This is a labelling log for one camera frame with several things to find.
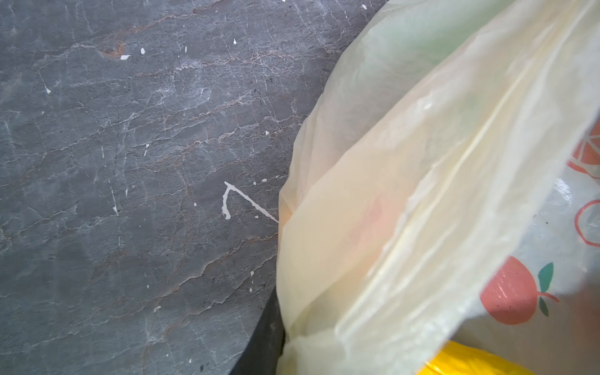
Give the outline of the cream plastic shopping bag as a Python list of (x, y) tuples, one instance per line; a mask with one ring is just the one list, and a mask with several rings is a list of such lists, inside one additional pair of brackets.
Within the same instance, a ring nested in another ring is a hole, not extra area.
[(279, 200), (279, 374), (599, 372), (599, 4), (390, 1)]

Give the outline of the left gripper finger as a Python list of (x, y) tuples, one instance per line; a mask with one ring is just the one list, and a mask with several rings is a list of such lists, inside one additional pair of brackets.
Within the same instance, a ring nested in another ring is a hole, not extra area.
[(284, 339), (284, 325), (275, 288), (230, 375), (275, 375)]

